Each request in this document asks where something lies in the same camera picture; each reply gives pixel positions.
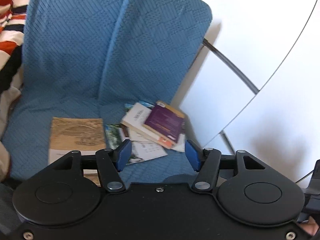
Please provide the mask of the photo cover booklet front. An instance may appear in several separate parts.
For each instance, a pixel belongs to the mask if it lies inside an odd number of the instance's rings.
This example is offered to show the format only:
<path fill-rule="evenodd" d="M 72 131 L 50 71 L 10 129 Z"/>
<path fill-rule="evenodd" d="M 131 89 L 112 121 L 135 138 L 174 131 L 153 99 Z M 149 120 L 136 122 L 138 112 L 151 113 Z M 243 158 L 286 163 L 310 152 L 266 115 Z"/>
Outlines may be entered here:
<path fill-rule="evenodd" d="M 116 149 L 124 140 L 130 139 L 131 130 L 122 124 L 106 124 L 105 134 L 108 145 L 111 149 Z M 127 165 L 142 163 L 145 161 L 161 158 L 168 154 L 162 146 L 146 141 L 132 141 L 132 153 Z"/>

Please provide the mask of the tan landscape cover book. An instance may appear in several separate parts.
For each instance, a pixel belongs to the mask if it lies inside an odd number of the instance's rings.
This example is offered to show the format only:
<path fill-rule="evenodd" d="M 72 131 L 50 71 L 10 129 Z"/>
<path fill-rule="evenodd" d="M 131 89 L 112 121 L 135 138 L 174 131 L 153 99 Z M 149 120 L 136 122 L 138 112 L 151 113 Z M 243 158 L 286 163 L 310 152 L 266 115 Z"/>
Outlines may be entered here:
<path fill-rule="evenodd" d="M 102 119 L 53 117 L 50 128 L 48 164 L 68 152 L 78 150 L 82 155 L 93 155 L 106 148 Z"/>

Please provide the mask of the white orange cover book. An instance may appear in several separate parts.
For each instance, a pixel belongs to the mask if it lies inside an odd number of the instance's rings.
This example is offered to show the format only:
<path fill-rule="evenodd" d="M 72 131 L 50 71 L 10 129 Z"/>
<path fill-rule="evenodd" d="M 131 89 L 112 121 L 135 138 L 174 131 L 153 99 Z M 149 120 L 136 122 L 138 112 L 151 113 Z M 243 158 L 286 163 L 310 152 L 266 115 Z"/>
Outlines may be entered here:
<path fill-rule="evenodd" d="M 146 128 L 144 122 L 151 113 L 151 109 L 143 106 L 141 103 L 135 103 L 132 108 L 124 115 L 121 124 L 127 126 L 131 130 L 139 133 L 145 139 L 155 142 L 164 148 L 171 149 L 175 144 L 169 139 L 165 139 L 159 133 Z"/>

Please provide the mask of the purple cover book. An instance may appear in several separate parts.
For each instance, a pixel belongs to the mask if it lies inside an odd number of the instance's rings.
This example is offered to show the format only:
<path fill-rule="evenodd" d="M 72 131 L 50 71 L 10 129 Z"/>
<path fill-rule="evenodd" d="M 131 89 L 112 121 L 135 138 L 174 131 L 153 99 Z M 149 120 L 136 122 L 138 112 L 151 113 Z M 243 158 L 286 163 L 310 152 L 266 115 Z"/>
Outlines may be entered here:
<path fill-rule="evenodd" d="M 184 113 L 163 101 L 157 101 L 143 126 L 176 145 L 184 119 Z"/>

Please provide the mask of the blue textured sofa cover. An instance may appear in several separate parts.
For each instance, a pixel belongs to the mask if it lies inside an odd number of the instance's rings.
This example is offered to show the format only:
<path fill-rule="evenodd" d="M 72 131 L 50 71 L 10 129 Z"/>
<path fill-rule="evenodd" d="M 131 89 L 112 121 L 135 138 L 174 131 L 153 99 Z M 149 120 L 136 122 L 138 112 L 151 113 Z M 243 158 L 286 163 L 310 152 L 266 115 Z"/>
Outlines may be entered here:
<path fill-rule="evenodd" d="M 11 177 L 47 166 L 54 117 L 116 124 L 125 103 L 169 103 L 211 21 L 202 0 L 30 0 L 22 96 L 2 138 Z"/>

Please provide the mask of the black curved metal rail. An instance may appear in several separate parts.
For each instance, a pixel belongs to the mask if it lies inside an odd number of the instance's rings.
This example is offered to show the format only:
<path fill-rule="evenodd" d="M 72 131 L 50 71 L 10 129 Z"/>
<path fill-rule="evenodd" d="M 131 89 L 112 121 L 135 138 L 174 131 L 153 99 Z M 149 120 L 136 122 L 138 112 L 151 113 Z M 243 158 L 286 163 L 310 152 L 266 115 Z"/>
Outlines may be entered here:
<path fill-rule="evenodd" d="M 223 53 L 217 50 L 207 39 L 203 39 L 202 44 L 217 56 L 250 90 L 254 95 L 259 93 L 257 86 Z"/>

